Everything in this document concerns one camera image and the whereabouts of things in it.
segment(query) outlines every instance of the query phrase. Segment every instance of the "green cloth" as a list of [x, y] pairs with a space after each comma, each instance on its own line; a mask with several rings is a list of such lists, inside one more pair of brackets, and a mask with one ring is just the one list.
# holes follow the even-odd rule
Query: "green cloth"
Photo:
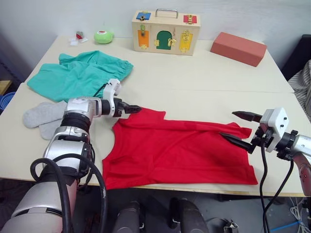
[[[27, 85], [53, 101], [68, 101], [81, 96], [92, 97], [109, 79], [123, 80], [132, 71], [128, 61], [100, 51], [84, 52], [76, 57], [59, 55], [58, 64], [43, 64]], [[97, 97], [103, 97], [100, 91]]]

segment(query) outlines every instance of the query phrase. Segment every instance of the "gray sock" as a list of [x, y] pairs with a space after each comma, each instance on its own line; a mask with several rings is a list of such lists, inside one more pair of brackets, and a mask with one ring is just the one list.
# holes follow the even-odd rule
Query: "gray sock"
[[55, 130], [62, 123], [62, 119], [39, 125], [41, 137], [45, 140], [51, 140]]
[[34, 128], [62, 119], [66, 106], [67, 103], [65, 101], [59, 103], [41, 103], [37, 107], [29, 109], [24, 113], [23, 123], [27, 128]]

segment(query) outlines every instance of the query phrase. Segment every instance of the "green ball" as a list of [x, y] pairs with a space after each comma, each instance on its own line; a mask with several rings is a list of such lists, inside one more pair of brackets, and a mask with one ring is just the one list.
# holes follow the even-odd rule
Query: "green ball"
[[94, 40], [99, 44], [108, 44], [112, 41], [113, 33], [98, 31], [94, 34]]

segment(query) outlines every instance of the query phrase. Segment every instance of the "red shirt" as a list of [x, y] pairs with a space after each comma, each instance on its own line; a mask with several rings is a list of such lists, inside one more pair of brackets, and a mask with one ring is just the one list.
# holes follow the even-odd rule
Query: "red shirt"
[[151, 183], [258, 183], [247, 152], [219, 134], [248, 138], [251, 129], [164, 116], [144, 108], [114, 125], [115, 145], [103, 160], [107, 189]]

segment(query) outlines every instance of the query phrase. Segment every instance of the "wooden toy box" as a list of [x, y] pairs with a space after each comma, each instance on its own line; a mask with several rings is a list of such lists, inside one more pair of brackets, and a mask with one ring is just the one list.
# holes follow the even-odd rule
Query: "wooden toy box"
[[193, 55], [200, 27], [198, 15], [169, 9], [137, 11], [132, 20], [134, 50]]

